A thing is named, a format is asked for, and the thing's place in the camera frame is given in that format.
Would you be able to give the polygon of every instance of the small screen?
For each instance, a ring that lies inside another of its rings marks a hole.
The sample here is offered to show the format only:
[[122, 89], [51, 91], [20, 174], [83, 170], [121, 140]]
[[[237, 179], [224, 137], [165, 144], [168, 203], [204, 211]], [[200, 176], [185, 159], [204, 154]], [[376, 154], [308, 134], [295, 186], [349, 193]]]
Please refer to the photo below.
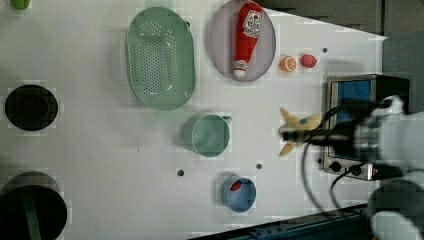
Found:
[[[337, 106], [340, 106], [344, 99], [371, 101], [370, 80], [343, 81], [337, 82], [337, 84]], [[351, 120], [349, 113], [341, 111], [337, 114], [337, 123], [349, 120]], [[341, 154], [336, 154], [332, 157], [351, 159], [351, 157], [347, 157]]]

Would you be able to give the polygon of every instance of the white table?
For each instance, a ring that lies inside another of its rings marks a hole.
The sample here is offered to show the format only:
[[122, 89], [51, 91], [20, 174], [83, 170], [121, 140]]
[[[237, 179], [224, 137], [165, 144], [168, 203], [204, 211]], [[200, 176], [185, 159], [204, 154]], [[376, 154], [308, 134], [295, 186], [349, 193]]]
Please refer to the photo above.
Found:
[[[26, 170], [55, 177], [71, 214], [60, 239], [186, 239], [317, 212], [300, 180], [302, 148], [278, 158], [283, 143], [276, 131], [284, 123], [278, 110], [320, 112], [327, 76], [381, 72], [384, 38], [267, 10], [277, 35], [272, 67], [254, 82], [227, 79], [214, 66], [207, 37], [226, 1], [174, 0], [173, 10], [191, 22], [197, 86], [185, 106], [155, 112], [129, 88], [124, 52], [130, 21], [151, 1], [34, 0], [23, 15], [6, 2], [0, 2], [1, 106], [10, 91], [34, 80], [61, 106], [54, 124], [35, 136], [2, 113], [0, 183]], [[279, 70], [282, 55], [301, 53], [319, 58], [312, 71]], [[216, 159], [182, 147], [181, 127], [204, 111], [234, 119], [231, 145]], [[331, 210], [328, 188], [336, 176], [318, 170], [318, 149], [312, 150], [308, 179]], [[230, 173], [256, 183], [256, 203], [246, 214], [219, 201]], [[366, 202], [377, 186], [342, 183], [343, 206]]]

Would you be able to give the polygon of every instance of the ketchup bottle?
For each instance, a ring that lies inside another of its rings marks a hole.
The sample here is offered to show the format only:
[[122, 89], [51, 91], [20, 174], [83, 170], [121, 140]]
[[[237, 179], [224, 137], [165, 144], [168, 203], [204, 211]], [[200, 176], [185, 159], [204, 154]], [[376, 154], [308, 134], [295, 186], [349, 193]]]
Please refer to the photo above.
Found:
[[247, 65], [258, 42], [262, 21], [262, 8], [254, 2], [244, 4], [240, 9], [236, 32], [236, 56], [234, 75], [246, 75]]

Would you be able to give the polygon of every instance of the red ball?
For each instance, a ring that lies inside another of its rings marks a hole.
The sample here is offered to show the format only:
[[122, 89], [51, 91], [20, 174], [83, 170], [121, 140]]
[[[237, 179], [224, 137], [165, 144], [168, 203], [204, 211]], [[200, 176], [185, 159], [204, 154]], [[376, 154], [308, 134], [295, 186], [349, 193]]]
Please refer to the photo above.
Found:
[[240, 188], [241, 188], [241, 182], [239, 180], [239, 181], [236, 181], [235, 183], [233, 183], [233, 185], [231, 185], [230, 190], [232, 192], [235, 192], [235, 191], [239, 190]]
[[313, 68], [317, 64], [317, 59], [309, 54], [305, 54], [300, 58], [300, 64], [306, 68]]

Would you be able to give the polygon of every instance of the green plastic basket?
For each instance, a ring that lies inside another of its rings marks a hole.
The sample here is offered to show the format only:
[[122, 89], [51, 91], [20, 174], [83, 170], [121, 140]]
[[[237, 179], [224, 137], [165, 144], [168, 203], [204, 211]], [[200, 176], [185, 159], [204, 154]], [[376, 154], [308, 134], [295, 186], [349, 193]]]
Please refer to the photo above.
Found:
[[130, 85], [147, 106], [168, 111], [184, 105], [196, 85], [193, 36], [166, 8], [140, 12], [127, 33]]

